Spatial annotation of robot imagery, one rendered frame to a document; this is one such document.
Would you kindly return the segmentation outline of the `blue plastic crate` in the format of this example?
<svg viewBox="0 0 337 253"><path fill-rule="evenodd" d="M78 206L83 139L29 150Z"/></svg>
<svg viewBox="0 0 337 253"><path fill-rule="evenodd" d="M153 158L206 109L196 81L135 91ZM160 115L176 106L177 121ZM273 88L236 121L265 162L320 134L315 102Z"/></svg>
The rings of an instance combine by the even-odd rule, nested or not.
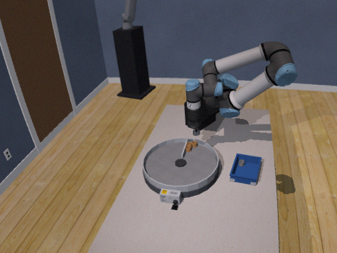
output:
<svg viewBox="0 0 337 253"><path fill-rule="evenodd" d="M238 183L250 184L252 186L255 186L257 182L256 180L258 178L258 172L260 169L261 159L262 157L236 153L236 157L234 159L234 163L233 163L233 166L230 172L229 182L238 182ZM245 161L245 164L243 167L240 167L238 165L238 162L240 160Z"/></svg>

